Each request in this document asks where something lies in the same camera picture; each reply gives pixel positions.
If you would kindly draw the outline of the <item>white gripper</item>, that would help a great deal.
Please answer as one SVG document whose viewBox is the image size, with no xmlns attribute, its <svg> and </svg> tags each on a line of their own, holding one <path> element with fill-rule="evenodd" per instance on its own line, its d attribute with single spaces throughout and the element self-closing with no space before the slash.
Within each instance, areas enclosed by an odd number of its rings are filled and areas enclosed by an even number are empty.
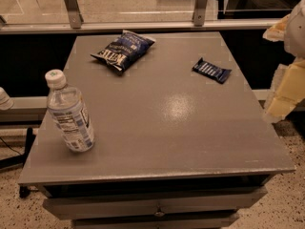
<svg viewBox="0 0 305 229">
<path fill-rule="evenodd" d="M 263 38 L 272 42 L 284 40 L 286 52 L 305 57 L 305 0 L 300 0 L 290 15 L 265 30 Z M 305 60 L 297 58 L 289 66 L 280 64 L 274 72 L 263 118 L 267 122 L 283 120 L 304 99 Z"/>
</svg>

